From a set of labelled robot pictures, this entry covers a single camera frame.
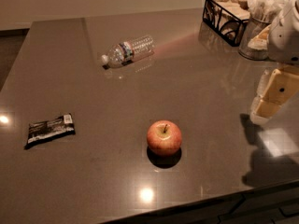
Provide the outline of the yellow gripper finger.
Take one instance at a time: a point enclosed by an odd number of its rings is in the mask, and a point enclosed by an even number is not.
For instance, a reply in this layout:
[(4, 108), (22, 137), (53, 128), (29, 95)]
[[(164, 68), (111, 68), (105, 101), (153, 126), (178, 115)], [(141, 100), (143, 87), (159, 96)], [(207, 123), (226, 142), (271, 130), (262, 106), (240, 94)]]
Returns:
[(280, 108), (281, 105), (266, 102), (261, 97), (255, 97), (251, 104), (249, 118), (255, 125), (264, 125), (280, 110)]
[(299, 68), (283, 65), (261, 79), (258, 96), (268, 103), (283, 105), (299, 92)]

